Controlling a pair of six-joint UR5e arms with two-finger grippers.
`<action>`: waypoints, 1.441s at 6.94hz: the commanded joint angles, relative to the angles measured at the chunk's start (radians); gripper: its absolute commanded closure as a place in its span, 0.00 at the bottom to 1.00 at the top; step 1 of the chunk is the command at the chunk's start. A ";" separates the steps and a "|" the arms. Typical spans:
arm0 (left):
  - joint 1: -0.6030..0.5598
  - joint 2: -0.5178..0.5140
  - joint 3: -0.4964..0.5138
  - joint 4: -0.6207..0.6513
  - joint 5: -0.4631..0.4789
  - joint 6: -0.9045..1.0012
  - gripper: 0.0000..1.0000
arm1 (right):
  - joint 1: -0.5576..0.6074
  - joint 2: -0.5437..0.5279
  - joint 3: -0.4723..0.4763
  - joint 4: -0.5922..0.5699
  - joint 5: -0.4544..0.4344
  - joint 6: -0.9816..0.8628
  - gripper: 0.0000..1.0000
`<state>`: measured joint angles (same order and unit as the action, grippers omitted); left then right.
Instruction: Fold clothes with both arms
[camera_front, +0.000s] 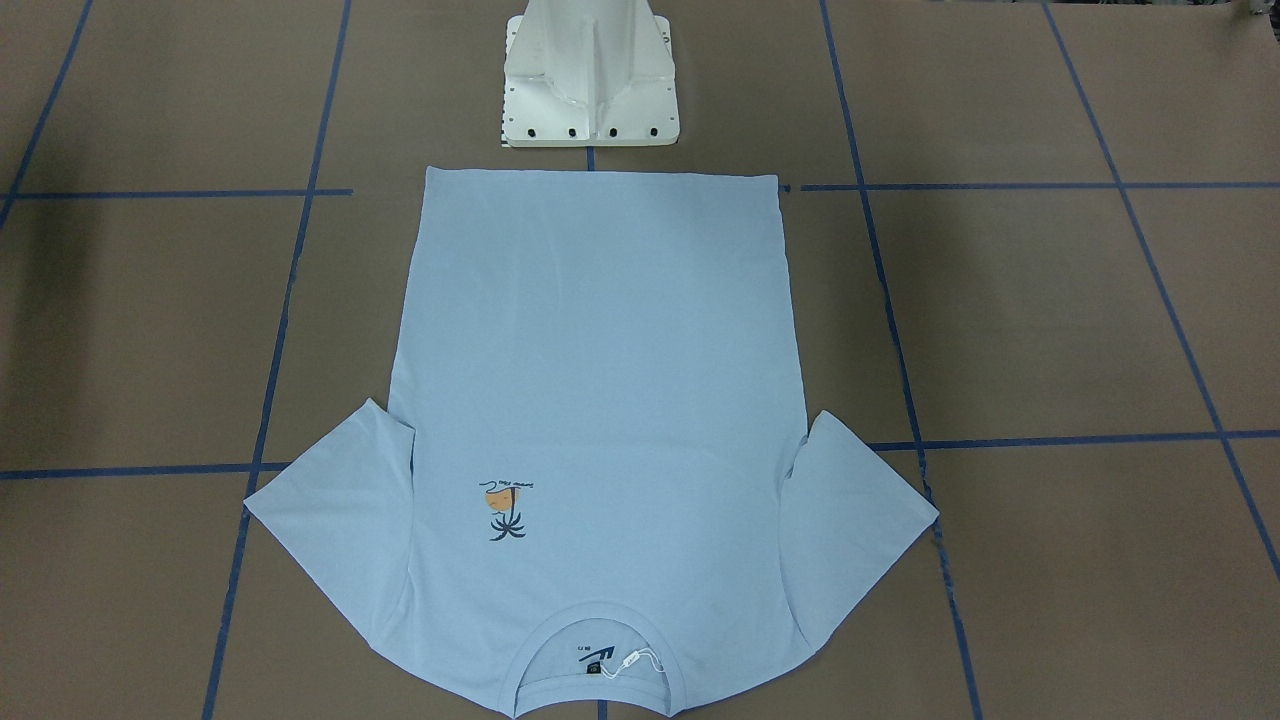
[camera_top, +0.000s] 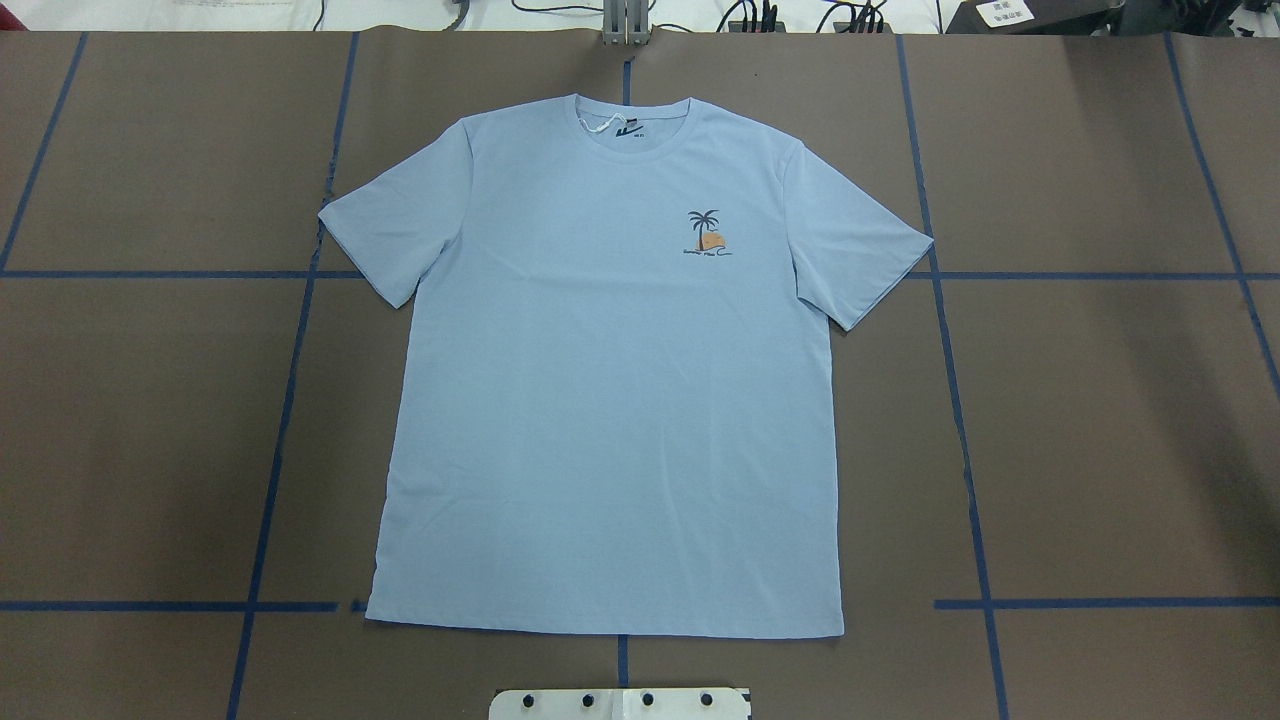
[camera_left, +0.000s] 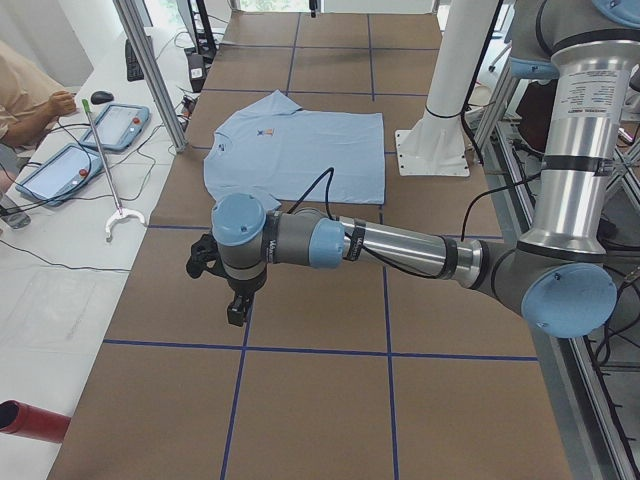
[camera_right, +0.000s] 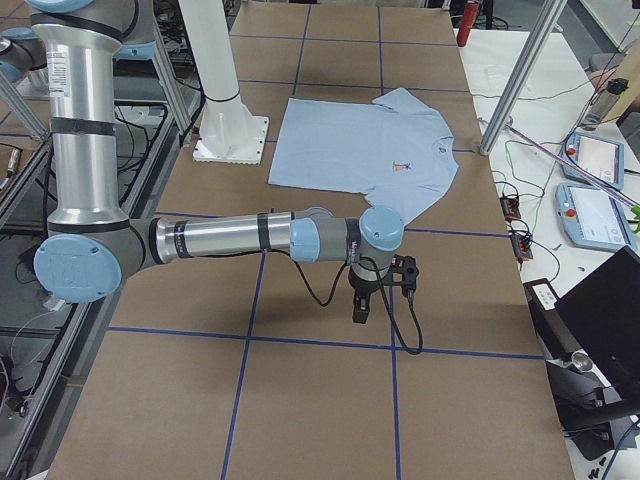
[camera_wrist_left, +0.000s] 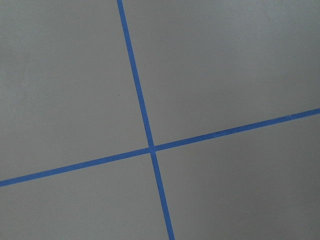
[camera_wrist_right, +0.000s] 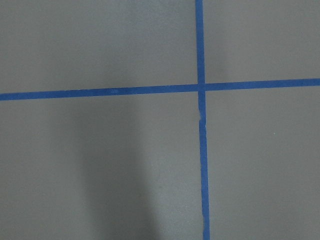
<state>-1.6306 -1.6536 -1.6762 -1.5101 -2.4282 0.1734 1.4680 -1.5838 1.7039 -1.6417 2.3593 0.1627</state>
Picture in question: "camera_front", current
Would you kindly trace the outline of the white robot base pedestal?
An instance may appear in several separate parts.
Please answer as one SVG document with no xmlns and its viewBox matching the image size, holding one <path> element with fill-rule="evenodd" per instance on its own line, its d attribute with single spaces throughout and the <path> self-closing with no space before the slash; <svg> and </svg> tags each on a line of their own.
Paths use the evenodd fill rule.
<svg viewBox="0 0 1280 720">
<path fill-rule="evenodd" d="M 504 40 L 503 146 L 677 143 L 672 29 L 650 3 L 530 1 Z"/>
</svg>

